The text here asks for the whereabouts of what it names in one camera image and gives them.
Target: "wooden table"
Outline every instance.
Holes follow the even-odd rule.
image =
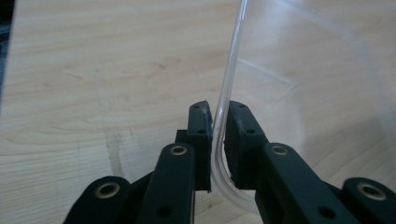
[[[388,117],[381,120],[394,117],[394,1],[265,2],[272,6],[268,12],[279,20],[289,15],[280,13],[288,8],[307,20],[327,24],[326,29],[363,41],[363,50],[370,51],[365,60],[375,65],[370,73],[375,74],[370,82],[375,85],[370,90],[379,96],[370,102],[385,99],[381,105],[386,105],[388,112],[383,116]],[[176,130],[186,128],[190,105],[207,100],[215,112],[238,5],[236,0],[18,1],[1,105],[0,223],[60,223],[93,180],[120,175],[133,182],[151,172]],[[280,34],[297,34],[291,32],[293,26],[288,28],[295,21],[284,22]],[[303,35],[310,30],[300,25],[298,32]],[[291,74],[298,59],[281,63],[287,53],[307,53],[332,43],[331,37],[306,38],[316,45],[277,49],[265,62],[277,72]],[[308,83],[314,79],[302,77]],[[332,96],[326,88],[317,91]],[[262,102],[238,97],[249,102],[254,113],[261,113]],[[306,97],[302,108],[326,101]],[[367,113],[383,118],[374,110]],[[383,130],[384,123],[364,119],[370,117],[367,113],[354,119],[325,114],[329,131],[313,122],[306,132],[315,138],[301,144],[306,150],[296,149],[319,176],[338,187],[345,177],[363,175],[396,190],[393,138],[375,135],[379,141],[367,133],[367,141],[378,140],[380,145],[349,153],[340,153],[341,148],[318,150],[328,133],[338,131],[339,126],[332,124],[350,122],[354,130]],[[200,192],[195,222],[262,221],[218,194]]]

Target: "light wood surface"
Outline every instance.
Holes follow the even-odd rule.
[[[396,190],[396,2],[255,4],[248,15],[262,26],[246,27],[241,60],[268,78],[237,74],[233,98],[324,180],[367,176]],[[151,172],[191,104],[207,100],[215,112],[238,5],[18,1],[1,105],[0,223],[62,223],[93,180]],[[262,221],[199,192],[195,223]]]

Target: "table surface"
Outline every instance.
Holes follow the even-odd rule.
[[[379,91],[387,99],[386,114],[395,115],[396,2],[267,2],[330,27],[339,24],[364,40],[375,62],[375,83],[386,90]],[[236,0],[18,1],[1,105],[0,222],[60,223],[93,180],[120,175],[133,182],[151,172],[176,130],[186,128],[190,105],[207,100],[215,111],[238,5]],[[309,32],[299,27],[299,34]],[[294,45],[272,58],[302,50],[306,45]],[[259,110],[256,103],[253,112]],[[307,127],[317,133],[307,148],[326,137],[322,128]],[[364,154],[358,160],[337,150],[308,150],[303,157],[336,186],[345,175],[363,175],[396,190],[392,150],[370,148],[356,150]],[[195,222],[262,223],[216,192],[197,193]]]

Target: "wood grain surface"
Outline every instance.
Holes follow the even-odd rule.
[[[324,180],[366,176],[396,190],[396,2],[250,4],[233,99]],[[1,104],[0,223],[62,223],[93,180],[151,172],[190,105],[207,100],[215,112],[238,6],[18,1]],[[198,192],[195,223],[262,220]]]

